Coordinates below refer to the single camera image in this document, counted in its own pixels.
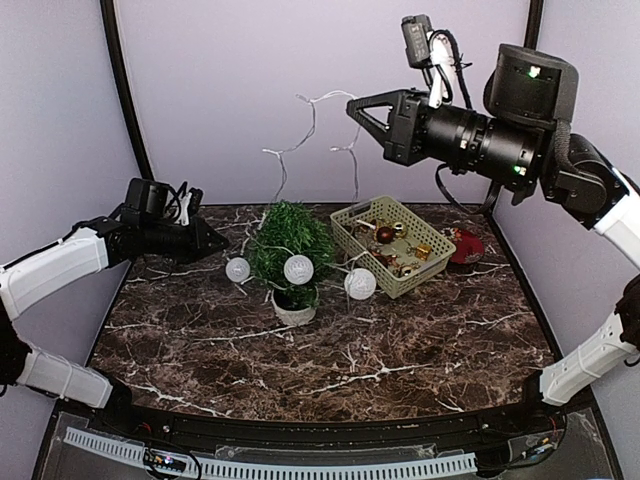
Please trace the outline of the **small green christmas tree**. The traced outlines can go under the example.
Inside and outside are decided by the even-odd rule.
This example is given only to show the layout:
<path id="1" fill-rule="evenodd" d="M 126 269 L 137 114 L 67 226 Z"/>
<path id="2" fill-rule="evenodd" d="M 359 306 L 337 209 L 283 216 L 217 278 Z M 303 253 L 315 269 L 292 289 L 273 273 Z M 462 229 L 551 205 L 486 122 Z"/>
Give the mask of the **small green christmas tree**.
<path id="1" fill-rule="evenodd" d="M 311 323 L 319 304 L 318 284 L 335 259 L 329 227 L 301 203 L 269 206 L 249 241 L 253 276 L 269 289 L 276 317 L 286 326 Z"/>

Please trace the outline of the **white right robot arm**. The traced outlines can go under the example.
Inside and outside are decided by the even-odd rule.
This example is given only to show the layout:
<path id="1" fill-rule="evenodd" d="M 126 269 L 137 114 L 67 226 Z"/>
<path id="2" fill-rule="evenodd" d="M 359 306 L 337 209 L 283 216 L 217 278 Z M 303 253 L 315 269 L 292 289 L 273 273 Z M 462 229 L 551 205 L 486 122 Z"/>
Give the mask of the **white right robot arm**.
<path id="1" fill-rule="evenodd" d="M 427 158 L 453 174 L 474 172 L 520 204 L 537 188 L 586 231 L 639 263 L 639 188 L 555 105 L 488 115 L 449 103 L 434 107 L 426 92 L 389 91 L 348 101 L 347 115 L 381 145 L 386 160 L 411 166 Z M 538 401 L 562 406 L 620 362 L 639 352 L 639 281 L 632 279 L 602 326 L 556 363 L 532 375 Z"/>

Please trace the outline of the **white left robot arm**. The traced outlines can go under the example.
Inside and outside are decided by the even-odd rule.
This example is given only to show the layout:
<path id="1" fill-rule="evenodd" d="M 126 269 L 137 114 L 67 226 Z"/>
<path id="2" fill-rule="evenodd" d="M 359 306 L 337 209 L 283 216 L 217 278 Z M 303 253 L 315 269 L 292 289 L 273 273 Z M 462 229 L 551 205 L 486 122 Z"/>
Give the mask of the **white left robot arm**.
<path id="1" fill-rule="evenodd" d="M 70 317 L 85 313 L 84 278 L 142 256 L 191 264 L 227 248 L 229 242 L 203 218 L 185 225 L 152 222 L 134 226 L 98 217 L 78 223 L 53 243 L 1 268 L 1 387 L 23 386 L 92 409 L 107 408 L 114 380 L 26 337 L 22 318 L 41 319 L 49 306 L 71 302 Z"/>

